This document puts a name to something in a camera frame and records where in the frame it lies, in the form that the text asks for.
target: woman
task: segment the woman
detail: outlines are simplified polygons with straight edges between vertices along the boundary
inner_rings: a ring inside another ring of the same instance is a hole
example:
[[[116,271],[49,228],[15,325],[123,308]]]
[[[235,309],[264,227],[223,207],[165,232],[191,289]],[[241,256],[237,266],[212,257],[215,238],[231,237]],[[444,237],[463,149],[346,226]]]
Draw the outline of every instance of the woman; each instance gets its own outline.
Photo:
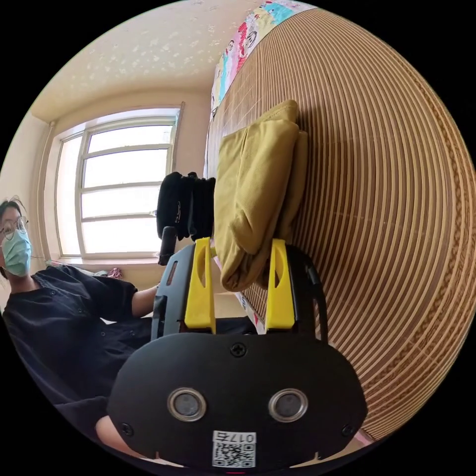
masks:
[[[31,244],[18,199],[0,204],[0,273],[11,294],[3,312],[30,375],[86,436],[126,454],[107,416],[107,398],[127,358],[150,341],[156,286],[88,276],[70,266],[30,275]],[[106,324],[102,319],[112,321]],[[219,319],[219,333],[256,333],[248,318]]]

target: cartoon print fabric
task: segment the cartoon print fabric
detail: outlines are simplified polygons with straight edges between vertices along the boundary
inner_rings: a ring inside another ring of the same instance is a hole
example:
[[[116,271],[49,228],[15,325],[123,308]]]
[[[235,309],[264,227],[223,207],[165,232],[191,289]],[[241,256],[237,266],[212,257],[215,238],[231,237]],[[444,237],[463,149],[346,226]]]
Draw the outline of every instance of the cartoon print fabric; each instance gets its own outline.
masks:
[[[217,108],[238,71],[256,45],[277,25],[302,11],[316,8],[292,0],[267,0],[251,12],[228,43],[215,69],[211,110]]]

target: black cloth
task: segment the black cloth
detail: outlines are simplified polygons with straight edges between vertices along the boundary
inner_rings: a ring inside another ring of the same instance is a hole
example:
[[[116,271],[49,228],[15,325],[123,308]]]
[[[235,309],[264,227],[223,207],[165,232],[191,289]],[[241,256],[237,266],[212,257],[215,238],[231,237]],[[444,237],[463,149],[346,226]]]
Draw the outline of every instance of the black cloth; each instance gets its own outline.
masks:
[[[186,177],[179,172],[168,174],[160,186],[157,200],[157,234],[162,239],[165,227],[174,227],[177,239],[193,241],[213,233],[214,178],[198,178],[195,172]]]
[[[95,424],[107,414],[118,371],[150,341],[152,320],[133,317],[132,297],[137,289],[130,283],[88,276],[70,266],[48,267],[33,278],[41,288],[11,294],[2,314],[12,341],[48,400],[100,444]],[[256,330],[248,318],[237,318],[218,319],[217,332]],[[140,461],[130,458],[129,462]],[[156,464],[147,465],[154,472]]]

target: hair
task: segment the hair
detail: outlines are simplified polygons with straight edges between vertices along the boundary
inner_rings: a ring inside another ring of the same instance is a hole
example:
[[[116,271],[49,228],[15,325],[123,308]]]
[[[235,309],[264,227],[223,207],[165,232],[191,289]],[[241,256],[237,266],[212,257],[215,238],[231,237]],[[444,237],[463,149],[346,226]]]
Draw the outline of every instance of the hair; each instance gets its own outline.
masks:
[[[21,200],[17,196],[14,196],[10,200],[4,200],[0,204],[0,220],[3,218],[3,214],[5,213],[7,208],[14,208],[20,215],[22,208],[26,211],[25,206],[23,205],[23,203],[21,203]],[[5,279],[8,279],[5,270],[2,267],[0,267],[0,274]]]

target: window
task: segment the window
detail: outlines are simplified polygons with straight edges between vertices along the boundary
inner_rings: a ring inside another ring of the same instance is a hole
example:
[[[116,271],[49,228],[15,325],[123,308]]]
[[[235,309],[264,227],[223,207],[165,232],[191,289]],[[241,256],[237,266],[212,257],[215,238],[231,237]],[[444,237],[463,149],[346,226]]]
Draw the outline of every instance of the window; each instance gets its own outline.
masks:
[[[179,110],[161,113],[98,119],[61,140],[56,215],[62,257],[146,258],[159,251],[155,210],[172,171]]]

